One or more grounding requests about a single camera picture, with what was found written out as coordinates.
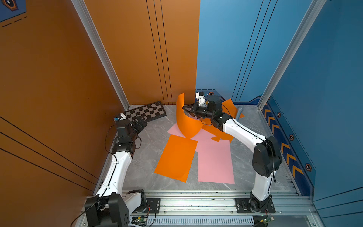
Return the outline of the orange paper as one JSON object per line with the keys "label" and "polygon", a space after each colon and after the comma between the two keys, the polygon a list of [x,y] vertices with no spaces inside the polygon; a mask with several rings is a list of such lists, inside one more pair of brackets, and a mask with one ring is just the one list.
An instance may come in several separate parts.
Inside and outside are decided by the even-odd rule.
{"label": "orange paper", "polygon": [[184,93],[180,94],[176,102],[176,120],[181,133],[187,139],[193,138],[203,127],[203,123],[199,120],[190,118],[184,113]]}
{"label": "orange paper", "polygon": [[171,135],[161,155],[155,173],[186,182],[198,142]]}
{"label": "orange paper", "polygon": [[[222,107],[223,113],[229,114],[229,112],[230,112],[230,115],[232,117],[234,117],[236,120],[239,120],[240,118],[244,118],[244,115],[242,113],[239,116],[237,116],[239,109],[234,105],[234,103],[232,102],[231,99],[228,99],[228,100],[222,102],[222,105],[224,105],[224,107]],[[204,124],[202,129],[204,129],[214,135],[214,137],[211,138],[212,140],[215,140],[217,142],[219,142],[220,140],[229,140],[230,142],[232,142],[232,140],[233,140],[232,136],[225,132],[222,132],[218,128],[215,128],[214,126],[212,126],[210,119],[201,118],[201,121]]]}

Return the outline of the orange paper front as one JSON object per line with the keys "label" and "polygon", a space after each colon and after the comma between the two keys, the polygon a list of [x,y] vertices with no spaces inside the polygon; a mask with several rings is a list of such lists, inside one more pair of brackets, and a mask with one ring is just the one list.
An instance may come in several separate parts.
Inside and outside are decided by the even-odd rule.
{"label": "orange paper front", "polygon": [[161,155],[155,173],[186,182],[198,142],[171,135]]}

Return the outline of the pink paper top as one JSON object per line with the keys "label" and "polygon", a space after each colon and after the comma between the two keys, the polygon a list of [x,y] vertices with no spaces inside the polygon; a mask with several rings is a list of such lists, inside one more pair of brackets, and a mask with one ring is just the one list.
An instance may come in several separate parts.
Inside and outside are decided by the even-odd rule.
{"label": "pink paper top", "polygon": [[235,184],[230,141],[199,141],[196,151],[199,182]]}

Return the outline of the pink paper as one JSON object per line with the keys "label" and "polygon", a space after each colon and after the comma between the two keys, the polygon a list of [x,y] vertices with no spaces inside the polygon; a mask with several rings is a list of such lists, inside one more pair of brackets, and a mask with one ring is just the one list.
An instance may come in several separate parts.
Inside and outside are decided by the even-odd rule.
{"label": "pink paper", "polygon": [[199,182],[235,184],[230,141],[199,141],[196,151]]}
{"label": "pink paper", "polygon": [[[182,138],[185,138],[185,136],[182,134],[180,129],[178,128],[177,124],[174,124],[168,131],[170,135],[179,136]],[[214,138],[214,135],[210,132],[201,129],[194,137],[191,138],[193,141],[197,141],[197,147],[196,151],[199,152],[200,150],[207,147],[207,145],[214,144],[216,141],[214,141],[212,138]]]}

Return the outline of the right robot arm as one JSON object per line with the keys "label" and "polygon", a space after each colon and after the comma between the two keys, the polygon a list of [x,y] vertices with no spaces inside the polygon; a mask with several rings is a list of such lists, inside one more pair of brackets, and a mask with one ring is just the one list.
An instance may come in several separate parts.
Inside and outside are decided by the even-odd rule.
{"label": "right robot arm", "polygon": [[205,97],[203,92],[198,92],[196,99],[195,103],[183,106],[183,110],[198,120],[209,119],[211,126],[233,136],[253,153],[251,165],[256,173],[254,187],[248,200],[235,201],[237,211],[275,212],[270,190],[272,184],[276,182],[276,172],[283,162],[277,139],[274,136],[263,136],[239,123],[218,96]]}

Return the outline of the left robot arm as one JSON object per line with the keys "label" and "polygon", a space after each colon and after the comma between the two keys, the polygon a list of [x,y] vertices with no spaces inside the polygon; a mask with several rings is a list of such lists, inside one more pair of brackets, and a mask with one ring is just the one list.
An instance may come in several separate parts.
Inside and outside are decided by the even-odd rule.
{"label": "left robot arm", "polygon": [[142,189],[127,192],[122,196],[127,169],[137,150],[135,141],[147,126],[147,122],[136,117],[134,121],[120,114],[114,119],[117,137],[113,141],[112,162],[94,197],[86,200],[84,209],[90,227],[127,227],[133,212],[148,212],[149,205]]}

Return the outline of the black white chessboard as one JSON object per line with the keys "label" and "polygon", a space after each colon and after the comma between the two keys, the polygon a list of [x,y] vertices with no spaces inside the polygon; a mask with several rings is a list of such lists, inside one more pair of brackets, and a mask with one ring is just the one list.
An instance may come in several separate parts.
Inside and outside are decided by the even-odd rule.
{"label": "black white chessboard", "polygon": [[154,121],[166,116],[164,106],[160,101],[137,107],[124,112],[127,119],[134,121],[137,117],[143,118],[146,122]]}

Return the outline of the pink paper lower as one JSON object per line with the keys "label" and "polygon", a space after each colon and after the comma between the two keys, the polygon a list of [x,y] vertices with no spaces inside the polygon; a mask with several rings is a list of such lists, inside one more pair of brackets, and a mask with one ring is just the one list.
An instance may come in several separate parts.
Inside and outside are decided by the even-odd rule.
{"label": "pink paper lower", "polygon": [[[170,135],[179,136],[182,138],[185,138],[185,136],[182,134],[180,129],[178,128],[177,124],[174,124],[168,131]],[[210,132],[201,129],[194,137],[191,138],[193,141],[197,141],[197,147],[196,151],[199,152],[200,150],[207,147],[207,145],[214,144],[216,141],[214,141],[212,138],[214,138],[214,135]]]}

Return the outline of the grey metal cylinder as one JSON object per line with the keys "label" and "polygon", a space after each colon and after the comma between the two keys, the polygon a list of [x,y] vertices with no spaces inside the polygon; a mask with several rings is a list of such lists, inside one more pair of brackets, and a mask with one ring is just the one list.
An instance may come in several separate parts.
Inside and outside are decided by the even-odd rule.
{"label": "grey metal cylinder", "polygon": [[244,110],[243,106],[240,106],[240,107],[237,108],[237,113],[236,113],[236,116],[235,116],[236,120],[239,120],[240,118],[244,117],[243,110]]}

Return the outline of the green circuit board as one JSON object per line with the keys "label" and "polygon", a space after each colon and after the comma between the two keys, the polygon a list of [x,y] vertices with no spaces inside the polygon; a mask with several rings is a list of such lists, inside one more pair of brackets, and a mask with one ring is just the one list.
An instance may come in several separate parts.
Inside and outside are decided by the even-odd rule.
{"label": "green circuit board", "polygon": [[148,216],[132,216],[130,224],[132,227],[146,227],[148,224]]}

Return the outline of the right small circuit board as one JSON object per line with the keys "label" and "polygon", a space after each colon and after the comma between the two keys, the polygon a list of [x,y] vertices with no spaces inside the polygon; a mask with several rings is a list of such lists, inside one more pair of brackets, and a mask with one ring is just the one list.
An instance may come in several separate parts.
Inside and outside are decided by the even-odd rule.
{"label": "right small circuit board", "polygon": [[268,224],[270,222],[273,222],[274,220],[275,220],[274,217],[266,217],[266,218],[256,221],[256,223],[253,225],[253,227],[268,227]]}

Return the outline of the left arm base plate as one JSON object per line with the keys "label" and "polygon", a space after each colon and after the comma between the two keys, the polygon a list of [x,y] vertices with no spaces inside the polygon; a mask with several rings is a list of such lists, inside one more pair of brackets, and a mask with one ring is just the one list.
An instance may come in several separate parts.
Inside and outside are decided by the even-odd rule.
{"label": "left arm base plate", "polygon": [[147,202],[145,204],[141,204],[137,207],[132,214],[158,214],[160,212],[161,207],[161,199],[160,198],[146,198]]}

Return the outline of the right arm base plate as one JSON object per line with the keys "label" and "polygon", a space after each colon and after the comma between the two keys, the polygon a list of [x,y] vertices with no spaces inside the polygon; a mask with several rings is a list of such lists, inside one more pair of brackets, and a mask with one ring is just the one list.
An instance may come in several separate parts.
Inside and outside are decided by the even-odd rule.
{"label": "right arm base plate", "polygon": [[235,198],[237,213],[276,213],[275,206],[271,198],[259,201],[256,198]]}

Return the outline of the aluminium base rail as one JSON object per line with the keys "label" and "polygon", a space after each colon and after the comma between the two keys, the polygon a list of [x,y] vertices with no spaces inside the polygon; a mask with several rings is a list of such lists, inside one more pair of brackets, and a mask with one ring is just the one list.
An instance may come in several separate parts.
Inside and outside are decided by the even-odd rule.
{"label": "aluminium base rail", "polygon": [[[238,215],[235,199],[249,199],[244,191],[146,191],[147,198],[159,198],[158,216],[172,215]],[[318,212],[310,197],[293,192],[272,192],[273,216],[314,216]]]}

